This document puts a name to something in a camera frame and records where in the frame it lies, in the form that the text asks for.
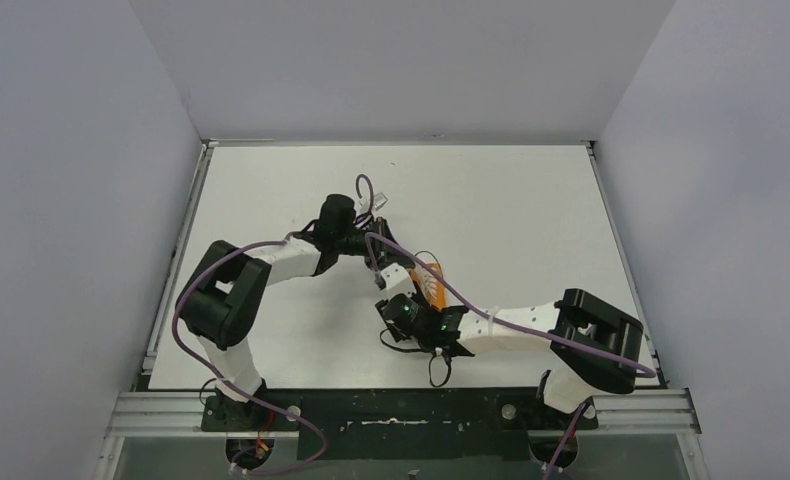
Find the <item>cream shoelace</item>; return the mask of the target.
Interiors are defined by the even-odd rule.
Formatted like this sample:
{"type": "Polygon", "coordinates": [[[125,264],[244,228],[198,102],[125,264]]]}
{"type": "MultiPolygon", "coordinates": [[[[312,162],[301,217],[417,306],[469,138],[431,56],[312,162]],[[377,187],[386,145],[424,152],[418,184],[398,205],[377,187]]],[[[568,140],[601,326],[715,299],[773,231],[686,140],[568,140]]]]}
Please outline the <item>cream shoelace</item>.
{"type": "MultiPolygon", "coordinates": [[[[420,250],[415,253],[416,257],[426,263],[431,270],[443,276],[442,265],[435,254],[429,250],[420,250]]],[[[434,277],[428,269],[416,266],[412,273],[412,278],[418,283],[420,290],[429,303],[442,306],[446,302],[446,289],[442,283],[434,277]]]]}

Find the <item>aluminium right table rail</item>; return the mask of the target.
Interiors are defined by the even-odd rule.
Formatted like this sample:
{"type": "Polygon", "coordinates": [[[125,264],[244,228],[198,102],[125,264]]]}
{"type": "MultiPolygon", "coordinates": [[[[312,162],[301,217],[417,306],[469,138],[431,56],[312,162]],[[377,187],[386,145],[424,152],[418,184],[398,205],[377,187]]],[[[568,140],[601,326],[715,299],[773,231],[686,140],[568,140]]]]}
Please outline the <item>aluminium right table rail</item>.
{"type": "Polygon", "coordinates": [[[641,298],[639,296],[637,283],[636,283],[636,281],[634,279],[634,276],[633,276],[633,273],[632,273],[631,265],[629,263],[629,260],[628,260],[628,257],[627,257],[627,253],[626,253],[626,250],[624,248],[623,239],[622,239],[622,236],[621,236],[621,234],[619,232],[618,223],[617,223],[617,217],[614,214],[614,211],[613,211],[613,208],[612,208],[612,205],[611,205],[611,201],[610,201],[610,198],[609,198],[609,195],[608,195],[608,192],[607,192],[606,183],[604,181],[604,178],[603,178],[603,175],[602,175],[602,172],[601,172],[601,169],[600,169],[599,157],[598,157],[598,152],[597,152],[597,142],[594,141],[594,140],[586,140],[584,142],[584,144],[586,145],[586,149],[587,149],[588,156],[589,156],[589,159],[590,159],[590,165],[591,165],[591,168],[592,168],[592,171],[593,171],[593,175],[594,175],[595,181],[596,181],[596,183],[598,185],[598,189],[599,189],[599,193],[600,193],[600,196],[601,196],[601,200],[602,200],[602,203],[604,205],[604,209],[605,209],[606,215],[608,217],[608,221],[610,223],[612,235],[613,235],[613,238],[614,238],[617,250],[618,250],[618,254],[619,254],[620,260],[622,262],[623,271],[624,271],[625,277],[627,279],[627,283],[628,283],[628,286],[629,286],[629,289],[630,289],[630,293],[631,293],[631,297],[632,297],[632,300],[633,300],[633,304],[634,304],[635,310],[636,310],[636,312],[638,314],[638,318],[639,318],[640,322],[644,326],[643,341],[644,341],[645,348],[646,348],[646,350],[647,350],[647,352],[649,354],[649,357],[652,360],[653,369],[655,371],[654,381],[656,382],[656,384],[652,384],[652,385],[649,385],[649,386],[644,386],[644,389],[655,389],[655,388],[665,389],[666,387],[669,386],[669,381],[664,377],[657,348],[654,345],[654,343],[652,342],[651,331],[650,331],[650,328],[649,328],[649,325],[648,325],[648,322],[647,322],[647,318],[646,318],[646,315],[645,315],[645,312],[644,312],[644,309],[643,309],[641,298]]]}

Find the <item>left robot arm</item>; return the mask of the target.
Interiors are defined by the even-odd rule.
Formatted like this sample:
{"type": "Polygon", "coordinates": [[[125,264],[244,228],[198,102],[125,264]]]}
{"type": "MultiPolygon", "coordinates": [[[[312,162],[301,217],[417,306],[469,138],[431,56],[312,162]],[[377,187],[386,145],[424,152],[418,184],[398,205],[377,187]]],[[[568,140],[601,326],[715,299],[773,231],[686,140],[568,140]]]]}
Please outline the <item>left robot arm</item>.
{"type": "Polygon", "coordinates": [[[247,345],[264,292],[284,281],[316,277],[342,256],[362,257],[390,304],[398,296],[418,294],[409,273],[413,264],[395,253],[385,221],[370,211],[358,213],[342,194],[326,197],[319,215],[279,241],[236,247],[213,242],[178,297],[174,327],[185,326],[205,352],[198,354],[172,332],[178,346],[216,379],[217,396],[228,403],[231,418],[244,427],[260,423],[268,403],[264,380],[247,345]]]}

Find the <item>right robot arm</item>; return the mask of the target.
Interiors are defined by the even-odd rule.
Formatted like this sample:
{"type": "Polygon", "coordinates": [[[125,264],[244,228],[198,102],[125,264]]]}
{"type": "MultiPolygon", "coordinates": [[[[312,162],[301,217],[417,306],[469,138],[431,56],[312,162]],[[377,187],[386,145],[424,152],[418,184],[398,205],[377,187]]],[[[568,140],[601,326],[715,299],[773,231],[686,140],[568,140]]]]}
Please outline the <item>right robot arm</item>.
{"type": "Polygon", "coordinates": [[[589,292],[572,288],[553,303],[513,309],[433,308],[419,293],[390,294],[376,303],[395,341],[445,360],[496,351],[548,352],[558,361],[545,370],[535,417],[556,427],[596,394],[627,395],[639,377],[656,373],[639,355],[642,323],[589,292]]]}

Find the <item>orange canvas sneaker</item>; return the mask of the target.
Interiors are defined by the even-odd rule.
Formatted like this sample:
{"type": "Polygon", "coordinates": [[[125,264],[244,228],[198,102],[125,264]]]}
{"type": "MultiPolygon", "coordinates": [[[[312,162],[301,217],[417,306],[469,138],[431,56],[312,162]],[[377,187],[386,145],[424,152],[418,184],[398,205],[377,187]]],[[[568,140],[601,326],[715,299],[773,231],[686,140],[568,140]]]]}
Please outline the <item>orange canvas sneaker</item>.
{"type": "Polygon", "coordinates": [[[441,311],[447,307],[446,289],[444,285],[433,275],[443,277],[443,270],[438,262],[428,264],[429,269],[416,266],[411,270],[412,280],[418,285],[419,290],[427,303],[435,310],[441,311]]]}

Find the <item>aluminium front rail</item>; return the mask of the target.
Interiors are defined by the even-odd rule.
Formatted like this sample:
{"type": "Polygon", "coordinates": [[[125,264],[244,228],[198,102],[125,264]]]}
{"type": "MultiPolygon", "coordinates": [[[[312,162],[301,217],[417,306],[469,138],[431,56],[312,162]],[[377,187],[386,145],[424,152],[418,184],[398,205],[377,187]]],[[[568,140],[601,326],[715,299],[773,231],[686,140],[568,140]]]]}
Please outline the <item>aluminium front rail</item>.
{"type": "MultiPolygon", "coordinates": [[[[593,398],[606,435],[700,434],[702,428],[687,389],[643,389],[631,395],[593,398]]],[[[205,432],[203,405],[195,391],[125,392],[118,396],[106,429],[108,437],[253,438],[253,432],[205,432]]]]}

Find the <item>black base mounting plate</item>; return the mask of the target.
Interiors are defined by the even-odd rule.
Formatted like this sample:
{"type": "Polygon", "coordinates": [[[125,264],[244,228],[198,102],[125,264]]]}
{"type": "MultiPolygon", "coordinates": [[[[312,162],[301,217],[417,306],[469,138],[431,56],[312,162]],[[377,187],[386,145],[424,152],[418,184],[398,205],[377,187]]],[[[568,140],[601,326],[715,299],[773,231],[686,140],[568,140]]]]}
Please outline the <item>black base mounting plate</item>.
{"type": "Polygon", "coordinates": [[[588,415],[574,421],[545,405],[537,387],[268,389],[263,398],[299,411],[317,429],[220,392],[206,398],[200,428],[267,443],[280,434],[296,436],[299,460],[524,461],[550,459],[567,428],[579,433],[599,425],[588,415]]]}

